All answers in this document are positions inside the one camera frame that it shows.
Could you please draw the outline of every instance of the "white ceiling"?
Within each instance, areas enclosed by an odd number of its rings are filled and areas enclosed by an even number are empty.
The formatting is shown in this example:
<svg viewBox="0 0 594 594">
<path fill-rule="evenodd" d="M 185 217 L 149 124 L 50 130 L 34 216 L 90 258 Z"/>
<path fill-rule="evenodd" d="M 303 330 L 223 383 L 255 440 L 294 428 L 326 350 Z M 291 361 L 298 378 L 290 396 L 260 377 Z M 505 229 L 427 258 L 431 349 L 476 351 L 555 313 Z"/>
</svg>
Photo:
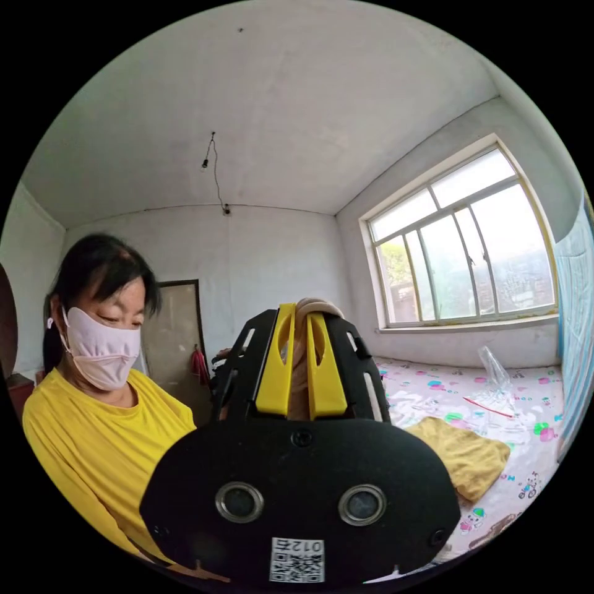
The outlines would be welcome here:
<svg viewBox="0 0 594 594">
<path fill-rule="evenodd" d="M 335 214 L 414 146 L 497 95 L 475 53 L 390 9 L 253 0 L 144 39 L 56 118 L 23 182 L 65 227 L 189 204 Z"/>
</svg>

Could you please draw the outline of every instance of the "qr code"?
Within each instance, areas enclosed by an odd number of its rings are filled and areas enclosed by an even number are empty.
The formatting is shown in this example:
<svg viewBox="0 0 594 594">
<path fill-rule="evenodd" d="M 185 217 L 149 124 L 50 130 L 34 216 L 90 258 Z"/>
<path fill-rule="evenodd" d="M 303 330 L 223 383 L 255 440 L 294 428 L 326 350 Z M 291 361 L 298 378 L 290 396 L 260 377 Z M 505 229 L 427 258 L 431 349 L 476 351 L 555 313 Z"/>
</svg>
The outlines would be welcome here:
<svg viewBox="0 0 594 594">
<path fill-rule="evenodd" d="M 273 538 L 270 581 L 315 583 L 324 581 L 324 541 Z"/>
</svg>

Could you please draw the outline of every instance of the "clear plastic bag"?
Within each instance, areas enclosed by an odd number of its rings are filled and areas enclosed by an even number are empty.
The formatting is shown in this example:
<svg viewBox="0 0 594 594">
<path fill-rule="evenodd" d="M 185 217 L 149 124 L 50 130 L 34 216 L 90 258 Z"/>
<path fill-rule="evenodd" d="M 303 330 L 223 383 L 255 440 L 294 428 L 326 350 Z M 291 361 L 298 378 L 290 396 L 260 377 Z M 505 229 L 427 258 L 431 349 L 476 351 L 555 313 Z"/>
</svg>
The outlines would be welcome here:
<svg viewBox="0 0 594 594">
<path fill-rule="evenodd" d="M 483 390 L 475 392 L 472 398 L 466 400 L 492 413 L 514 418 L 514 387 L 507 371 L 488 347 L 482 346 L 478 356 L 487 372 L 486 382 Z"/>
</svg>

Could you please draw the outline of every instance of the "yellow towel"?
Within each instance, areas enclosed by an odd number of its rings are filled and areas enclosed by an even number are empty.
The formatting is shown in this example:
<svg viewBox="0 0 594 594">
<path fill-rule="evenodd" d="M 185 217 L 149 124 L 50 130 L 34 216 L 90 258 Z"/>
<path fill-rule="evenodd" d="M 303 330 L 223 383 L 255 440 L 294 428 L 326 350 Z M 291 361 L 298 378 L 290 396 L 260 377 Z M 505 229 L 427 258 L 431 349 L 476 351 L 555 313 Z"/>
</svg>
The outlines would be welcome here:
<svg viewBox="0 0 594 594">
<path fill-rule="evenodd" d="M 456 491 L 472 503 L 497 480 L 511 453 L 501 441 L 452 427 L 432 416 L 406 431 L 422 439 L 441 458 Z"/>
</svg>

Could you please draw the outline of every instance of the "camera lens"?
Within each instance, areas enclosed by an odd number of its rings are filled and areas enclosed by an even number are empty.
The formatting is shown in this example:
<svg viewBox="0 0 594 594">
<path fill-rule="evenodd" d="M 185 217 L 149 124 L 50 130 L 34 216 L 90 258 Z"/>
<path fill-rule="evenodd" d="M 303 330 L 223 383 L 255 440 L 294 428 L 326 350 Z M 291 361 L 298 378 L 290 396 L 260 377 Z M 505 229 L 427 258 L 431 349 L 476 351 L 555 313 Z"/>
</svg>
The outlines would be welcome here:
<svg viewBox="0 0 594 594">
<path fill-rule="evenodd" d="M 372 484 L 360 484 L 348 489 L 338 502 L 338 513 L 352 526 L 368 526 L 379 520 L 387 501 L 383 491 Z"/>
<path fill-rule="evenodd" d="M 218 513 L 236 523 L 253 522 L 262 513 L 264 498 L 247 483 L 232 482 L 222 486 L 215 496 Z"/>
</svg>

